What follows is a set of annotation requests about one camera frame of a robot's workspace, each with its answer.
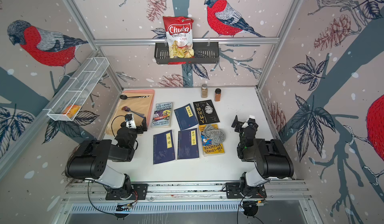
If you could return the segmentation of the grey striped cleaning cloth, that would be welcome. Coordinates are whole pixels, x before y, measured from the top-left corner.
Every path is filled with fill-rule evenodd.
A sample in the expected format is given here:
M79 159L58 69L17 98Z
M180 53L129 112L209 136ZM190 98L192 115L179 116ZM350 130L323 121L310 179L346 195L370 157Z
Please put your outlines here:
M220 129L216 129L213 125L206 125L203 130L203 135L211 140L212 144L217 146L226 140L226 134Z

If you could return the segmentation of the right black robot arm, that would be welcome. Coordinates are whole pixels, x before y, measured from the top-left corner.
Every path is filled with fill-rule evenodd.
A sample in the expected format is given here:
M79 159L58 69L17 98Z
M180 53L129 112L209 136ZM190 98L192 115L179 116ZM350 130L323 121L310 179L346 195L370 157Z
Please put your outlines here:
M240 193L252 197L258 189L270 181L270 178L291 178L294 165L282 142L278 139L257 139L259 125L255 117L250 116L246 122L235 117L232 128L239 133L237 155L242 162L253 163L251 171L240 177Z

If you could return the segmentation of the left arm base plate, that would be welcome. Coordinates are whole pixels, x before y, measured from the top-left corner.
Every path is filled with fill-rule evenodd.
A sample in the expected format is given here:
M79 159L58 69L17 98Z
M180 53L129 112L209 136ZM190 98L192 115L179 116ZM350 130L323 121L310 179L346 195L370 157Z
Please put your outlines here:
M141 201L145 200L148 191L148 184L138 183L119 189L109 189L106 194L107 201Z

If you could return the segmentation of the black Chinese paperback book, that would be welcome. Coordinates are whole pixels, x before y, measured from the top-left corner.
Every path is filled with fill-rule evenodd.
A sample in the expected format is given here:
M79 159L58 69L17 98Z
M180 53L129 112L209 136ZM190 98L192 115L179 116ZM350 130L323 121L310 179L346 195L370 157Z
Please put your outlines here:
M212 100L193 102L200 126L216 124L220 122Z

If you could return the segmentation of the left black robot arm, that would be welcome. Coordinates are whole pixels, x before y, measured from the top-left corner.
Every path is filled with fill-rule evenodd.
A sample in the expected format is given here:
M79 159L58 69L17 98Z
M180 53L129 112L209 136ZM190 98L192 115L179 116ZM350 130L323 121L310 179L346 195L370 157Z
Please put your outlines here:
M65 168L68 178L94 181L108 188L107 200L138 198L140 193L127 174L107 164L108 160L131 162L139 146L138 135L148 130L146 117L143 117L140 126L136 125L133 115L126 114L124 118L125 121L115 134L116 145L112 144L112 140L84 141L69 157Z

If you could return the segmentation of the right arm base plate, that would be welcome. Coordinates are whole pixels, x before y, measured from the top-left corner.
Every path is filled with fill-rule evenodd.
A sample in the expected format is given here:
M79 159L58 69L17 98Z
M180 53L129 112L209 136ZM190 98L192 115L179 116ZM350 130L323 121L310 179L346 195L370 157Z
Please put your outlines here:
M223 189L226 193L227 199L266 199L266 189L264 185L258 187L248 187L240 184L240 182L225 183Z

